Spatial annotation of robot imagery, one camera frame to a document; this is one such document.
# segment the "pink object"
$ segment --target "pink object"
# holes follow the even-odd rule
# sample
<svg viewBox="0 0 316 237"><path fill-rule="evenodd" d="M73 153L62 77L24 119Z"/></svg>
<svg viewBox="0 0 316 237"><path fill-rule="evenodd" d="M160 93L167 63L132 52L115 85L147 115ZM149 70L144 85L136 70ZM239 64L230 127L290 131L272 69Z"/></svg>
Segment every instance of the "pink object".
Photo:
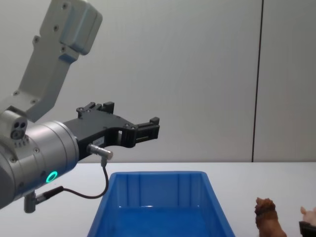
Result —
<svg viewBox="0 0 316 237"><path fill-rule="evenodd" d="M306 211L304 207L301 207L301 213L303 214L303 221L316 226L316 207L312 211Z"/></svg>

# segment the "green led ring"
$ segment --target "green led ring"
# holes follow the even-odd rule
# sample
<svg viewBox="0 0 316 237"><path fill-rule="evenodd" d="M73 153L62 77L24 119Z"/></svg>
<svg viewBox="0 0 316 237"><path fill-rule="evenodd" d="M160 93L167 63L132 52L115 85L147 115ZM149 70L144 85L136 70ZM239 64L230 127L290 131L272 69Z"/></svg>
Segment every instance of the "green led ring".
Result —
<svg viewBox="0 0 316 237"><path fill-rule="evenodd" d="M57 175L58 175L57 171L51 172L51 173L48 175L48 177L47 177L47 179L46 179L46 182L47 182L47 183L50 183L51 181L53 181L54 179L56 179Z"/></svg>

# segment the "black vertical line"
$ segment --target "black vertical line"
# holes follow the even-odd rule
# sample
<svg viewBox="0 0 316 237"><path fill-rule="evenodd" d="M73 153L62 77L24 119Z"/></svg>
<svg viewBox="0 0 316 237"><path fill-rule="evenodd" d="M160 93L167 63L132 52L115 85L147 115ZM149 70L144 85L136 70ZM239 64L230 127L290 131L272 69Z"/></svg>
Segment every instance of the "black vertical line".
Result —
<svg viewBox="0 0 316 237"><path fill-rule="evenodd" d="M257 120L257 101L258 101L258 82L259 82L260 56L261 56L261 38L262 38L263 6L264 6L264 0L262 0L262 5L261 5L261 22L260 22L259 53L258 53L258 67L257 67L257 84L256 84L256 99L255 99L255 115L254 115L254 120L253 120L253 135L252 135L252 156L251 156L251 162L253 162L253 157L254 157L254 152L255 152L255 134L256 134L256 120Z"/></svg>

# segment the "silver connector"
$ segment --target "silver connector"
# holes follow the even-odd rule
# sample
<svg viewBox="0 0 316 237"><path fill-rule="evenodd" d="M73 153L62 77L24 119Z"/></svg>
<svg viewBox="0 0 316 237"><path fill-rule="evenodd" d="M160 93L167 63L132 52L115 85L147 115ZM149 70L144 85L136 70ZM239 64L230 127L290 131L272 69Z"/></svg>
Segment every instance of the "silver connector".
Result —
<svg viewBox="0 0 316 237"><path fill-rule="evenodd" d="M37 204L40 204L40 203L42 203L42 202L44 202L44 201L46 201L47 199L45 198L45 196L43 195L43 194L41 194L41 195L38 195L37 197L36 197L36 205Z"/></svg>
<svg viewBox="0 0 316 237"><path fill-rule="evenodd" d="M89 144L87 149L88 149L88 151L89 151L91 154L95 154L95 155L104 157L104 158L106 158L107 160L110 160L110 159L112 159L112 157L113 157L113 152L108 151L108 150L106 150L106 149L104 149L104 148L101 148L101 147L92 145L92 144Z"/></svg>

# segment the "white wall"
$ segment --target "white wall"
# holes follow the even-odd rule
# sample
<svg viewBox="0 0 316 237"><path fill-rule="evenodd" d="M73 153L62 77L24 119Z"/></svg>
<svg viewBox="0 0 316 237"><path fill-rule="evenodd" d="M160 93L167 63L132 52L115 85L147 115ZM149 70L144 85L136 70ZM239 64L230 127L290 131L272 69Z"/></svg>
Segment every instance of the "white wall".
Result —
<svg viewBox="0 0 316 237"><path fill-rule="evenodd" d="M261 0L90 2L104 16L95 45L40 121L114 101L132 122L161 119L158 140L111 148L116 162L251 161ZM48 5L1 4L0 99L17 88Z"/></svg>
<svg viewBox="0 0 316 237"><path fill-rule="evenodd" d="M266 0L255 161L316 161L316 1Z"/></svg>

